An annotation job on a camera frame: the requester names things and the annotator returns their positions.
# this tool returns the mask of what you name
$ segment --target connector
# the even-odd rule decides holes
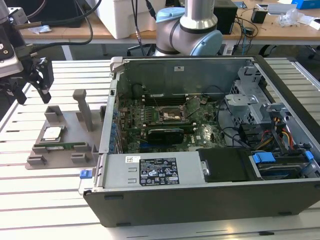
[[[145,0],[145,3],[146,3],[146,7],[148,8],[148,11],[149,11],[151,17],[153,17],[154,20],[157,20],[156,11],[155,11],[154,7],[152,6],[151,2],[149,2],[149,0]]]

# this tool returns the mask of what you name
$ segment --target white box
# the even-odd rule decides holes
[[[94,7],[99,0],[86,0]],[[149,0],[155,12],[165,8],[166,0]],[[140,32],[155,31],[156,21],[151,17],[146,0],[138,0],[138,28]],[[96,10],[105,27],[115,39],[127,38],[136,32],[131,0],[102,0]]]
[[[320,29],[320,18],[316,18],[315,20],[311,21],[309,26],[313,27],[316,30],[319,30]]]

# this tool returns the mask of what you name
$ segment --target blue latch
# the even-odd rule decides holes
[[[311,162],[315,158],[314,155],[310,151],[305,151],[304,154],[305,154],[306,158],[309,160],[309,162]]]
[[[256,164],[259,163],[275,163],[276,159],[273,156],[272,152],[257,152],[252,156]]]
[[[82,170],[80,172],[80,179],[92,179],[92,170]]]

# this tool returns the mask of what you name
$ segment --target blue component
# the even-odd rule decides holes
[[[109,145],[109,153],[112,153],[115,150],[115,146],[110,144]]]
[[[222,33],[214,30],[204,36],[192,49],[191,56],[216,55],[222,45]]]
[[[256,164],[276,162],[272,152],[257,152],[255,155],[253,155],[253,160]]]
[[[115,137],[115,136],[116,136],[116,130],[111,129],[111,133],[110,133],[110,135],[111,135],[112,137]]]
[[[82,170],[80,172],[80,179],[92,179],[92,170]]]
[[[304,154],[305,154],[306,158],[309,160],[309,162],[311,162],[315,158],[314,155],[310,151],[305,151]]]
[[[156,23],[178,19],[181,18],[183,14],[185,14],[184,7],[164,8],[158,11],[158,13],[156,14]]]

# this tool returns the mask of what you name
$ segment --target white object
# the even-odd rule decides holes
[[[57,139],[61,133],[61,127],[59,126],[52,126],[48,127],[43,134],[43,139],[44,140],[49,140],[49,139]]]
[[[86,1],[94,7],[99,0]],[[149,1],[156,13],[166,6],[166,0]],[[138,0],[137,12],[140,32],[155,31],[156,21],[151,17],[145,0]],[[136,32],[131,0],[102,0],[96,14],[115,39],[127,38]]]
[[[285,14],[290,9],[297,8],[297,4],[281,4],[281,3],[257,4],[257,6],[259,8],[267,10],[268,14],[271,14],[271,15]]]
[[[286,14],[281,14],[277,17],[276,22],[281,27],[299,25],[298,20],[303,16],[302,13],[298,12],[296,8],[292,8],[286,12]]]
[[[298,20],[298,23],[301,24],[305,24],[305,25],[309,25],[313,20],[315,20],[316,18],[313,16],[306,16],[303,15],[302,17],[300,17],[300,19]]]
[[[319,30],[320,29],[320,23],[317,22],[316,20],[320,20],[320,18],[317,18],[317,19],[313,20],[312,22],[310,22],[309,26],[313,27],[316,30]]]
[[[278,3],[280,3],[280,4],[291,4],[292,0],[279,0]]]
[[[41,33],[49,33],[52,31],[52,29],[48,25],[44,25],[44,26],[29,28],[29,31],[39,35]]]

